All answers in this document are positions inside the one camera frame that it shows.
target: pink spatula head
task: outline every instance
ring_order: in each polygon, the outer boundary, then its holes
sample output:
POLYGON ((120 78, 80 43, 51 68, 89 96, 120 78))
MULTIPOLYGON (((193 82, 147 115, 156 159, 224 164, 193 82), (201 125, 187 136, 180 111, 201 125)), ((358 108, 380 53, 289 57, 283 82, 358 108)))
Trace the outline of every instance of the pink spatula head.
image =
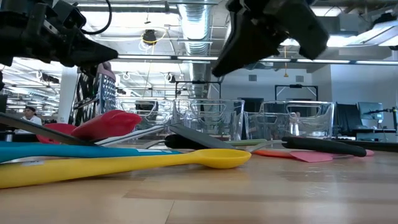
MULTIPOLYGON (((326 162, 332 161, 335 157, 353 157, 350 155, 338 155, 325 152, 311 152, 311 151, 292 151, 290 155, 296 159, 300 159, 305 162, 326 162)), ((371 150, 366 150, 366 156, 373 156, 374 152, 371 150)))

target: yellow spoon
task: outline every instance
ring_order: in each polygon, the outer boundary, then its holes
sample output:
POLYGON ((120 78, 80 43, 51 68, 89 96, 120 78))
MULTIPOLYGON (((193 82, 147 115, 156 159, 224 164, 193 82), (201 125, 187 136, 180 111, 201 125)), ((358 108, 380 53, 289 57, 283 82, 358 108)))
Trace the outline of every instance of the yellow spoon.
POLYGON ((229 169, 240 166, 250 152, 235 149, 203 149, 187 154, 98 159, 59 159, 0 164, 0 189, 183 164, 229 169))

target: ceiling duct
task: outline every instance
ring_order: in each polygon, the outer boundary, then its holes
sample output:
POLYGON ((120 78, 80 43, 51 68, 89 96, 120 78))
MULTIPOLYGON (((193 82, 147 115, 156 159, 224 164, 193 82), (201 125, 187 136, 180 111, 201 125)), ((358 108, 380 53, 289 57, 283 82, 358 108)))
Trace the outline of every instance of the ceiling duct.
MULTIPOLYGON (((210 35, 210 6, 199 4, 178 5, 182 17, 181 26, 185 39, 207 40, 210 35)), ((208 55, 209 44, 206 42, 186 42, 185 49, 188 55, 208 55)), ((210 66, 207 63, 190 63, 190 78, 192 81, 208 81, 210 79, 210 66)), ((205 89, 195 88, 195 98, 206 98, 208 86, 205 89)))

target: person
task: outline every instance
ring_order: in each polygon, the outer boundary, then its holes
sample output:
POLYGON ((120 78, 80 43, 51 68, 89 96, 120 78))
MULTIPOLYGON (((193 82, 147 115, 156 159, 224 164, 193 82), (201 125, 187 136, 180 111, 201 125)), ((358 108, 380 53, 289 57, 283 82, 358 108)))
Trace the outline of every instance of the person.
MULTIPOLYGON (((24 114, 25 116, 23 116, 21 119, 24 119, 26 121, 30 121, 32 123, 38 124, 38 125, 42 125, 42 120, 36 116, 36 109, 31 107, 31 106, 26 106, 25 110, 24 110, 24 114)), ((16 132, 17 134, 32 134, 28 131, 25 130, 17 130, 16 132)))

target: wall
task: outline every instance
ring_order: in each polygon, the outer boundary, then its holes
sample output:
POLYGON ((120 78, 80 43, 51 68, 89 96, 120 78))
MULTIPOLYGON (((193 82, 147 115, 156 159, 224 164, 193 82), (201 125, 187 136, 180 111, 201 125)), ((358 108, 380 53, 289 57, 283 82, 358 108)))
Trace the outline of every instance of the wall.
MULTIPOLYGON (((331 73, 333 101, 349 104, 378 102, 384 108, 397 104, 398 72, 395 67, 332 65, 331 73)), ((392 114, 384 113, 382 125, 393 128, 392 121, 392 114)), ((363 123, 374 125, 371 121, 364 120, 363 123)))
MULTIPOLYGON (((237 99, 237 98, 263 98, 264 100, 274 100, 275 85, 291 85, 296 83, 296 75, 304 76, 304 83, 302 85, 312 84, 312 75, 302 69, 288 69, 289 77, 284 77, 285 70, 281 69, 277 72, 274 70, 253 70, 248 71, 240 69, 231 72, 225 76, 221 89, 221 97, 223 99, 237 99), (249 75, 257 75, 256 82, 249 82, 249 75)), ((210 91, 210 98, 217 99, 218 93, 212 89, 210 91)), ((314 95, 306 88, 290 89, 286 88, 278 96, 278 100, 287 98, 307 98, 315 99, 314 95)))
POLYGON ((327 65, 312 73, 312 85, 318 86, 319 101, 333 101, 331 89, 331 66, 327 65))

